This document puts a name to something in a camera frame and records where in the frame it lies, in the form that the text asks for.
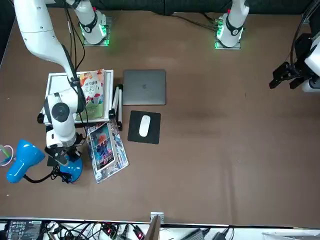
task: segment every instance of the mouse pad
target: mouse pad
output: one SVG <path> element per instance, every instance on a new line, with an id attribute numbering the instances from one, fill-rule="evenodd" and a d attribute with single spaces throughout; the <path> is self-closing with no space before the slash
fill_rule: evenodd
<path id="1" fill-rule="evenodd" d="M 143 115 L 150 117 L 150 125 L 147 136 L 139 134 L 140 123 Z M 161 114 L 147 111 L 131 111 L 128 131 L 128 141 L 146 144 L 159 144 Z"/>

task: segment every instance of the comic book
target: comic book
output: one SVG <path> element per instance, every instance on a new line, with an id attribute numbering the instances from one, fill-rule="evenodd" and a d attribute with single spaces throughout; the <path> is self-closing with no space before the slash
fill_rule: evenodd
<path id="1" fill-rule="evenodd" d="M 113 161 L 111 164 L 108 164 L 104 169 L 101 171 L 97 171 L 97 168 L 95 167 L 95 161 L 94 161 L 94 151 L 91 148 L 91 138 L 90 134 L 91 132 L 95 131 L 102 125 L 107 124 L 107 128 L 109 130 L 109 135 L 111 137 L 111 142 L 114 144 L 114 149 L 113 152 L 116 153 L 116 158 L 117 160 Z M 93 168 L 93 175 L 95 177 L 95 181 L 99 184 L 103 180 L 113 176 L 120 170 L 124 169 L 129 165 L 129 161 L 126 155 L 126 151 L 123 145 L 123 142 L 121 140 L 118 126 L 115 120 L 109 121 L 107 123 L 98 123 L 94 124 L 93 126 L 88 128 L 88 138 L 87 138 L 88 146 L 89 146 L 89 156 L 92 160 L 92 168 Z"/>
<path id="2" fill-rule="evenodd" d="M 80 85 L 85 96 L 85 108 L 88 119 L 98 119 L 104 116 L 105 109 L 105 70 L 90 71 L 79 75 Z M 82 119 L 87 119 L 86 112 L 81 113 Z"/>
<path id="3" fill-rule="evenodd" d="M 111 163 L 118 161 L 112 143 L 113 137 L 106 122 L 91 129 L 88 135 L 91 143 L 92 161 L 97 172 L 101 172 Z"/>

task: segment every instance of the white mouse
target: white mouse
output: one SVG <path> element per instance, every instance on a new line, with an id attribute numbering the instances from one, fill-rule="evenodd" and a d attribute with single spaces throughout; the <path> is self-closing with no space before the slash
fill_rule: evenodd
<path id="1" fill-rule="evenodd" d="M 140 123 L 139 134 L 141 137 L 146 137 L 148 135 L 150 125 L 150 116 L 143 115 Z"/>

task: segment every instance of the brown table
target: brown table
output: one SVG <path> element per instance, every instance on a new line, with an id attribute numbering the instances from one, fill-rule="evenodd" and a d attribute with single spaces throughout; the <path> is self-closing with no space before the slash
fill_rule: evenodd
<path id="1" fill-rule="evenodd" d="M 50 9 L 55 33 L 69 46 L 62 9 Z M 215 50 L 214 34 L 151 12 L 112 12 L 109 47 L 86 47 L 79 71 L 165 69 L 165 106 L 124 106 L 122 140 L 130 165 L 96 184 L 84 151 L 76 184 L 59 179 L 6 181 L 0 169 L 0 215 L 167 223 L 320 226 L 319 94 L 269 90 L 288 56 L 300 16 L 250 15 L 242 50 Z M 196 13 L 185 14 L 202 21 Z M 81 57 L 81 46 L 78 46 Z M 48 73 L 63 69 L 31 55 L 14 24 L 0 69 L 0 143 L 20 138 L 40 148 L 36 122 Z M 159 145 L 128 142 L 131 110 L 161 113 Z M 44 160 L 28 175 L 51 171 Z"/>

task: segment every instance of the laptop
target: laptop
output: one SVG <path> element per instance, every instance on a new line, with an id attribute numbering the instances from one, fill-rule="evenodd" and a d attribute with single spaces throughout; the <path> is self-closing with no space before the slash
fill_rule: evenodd
<path id="1" fill-rule="evenodd" d="M 123 105 L 165 105 L 164 69 L 124 70 Z"/>

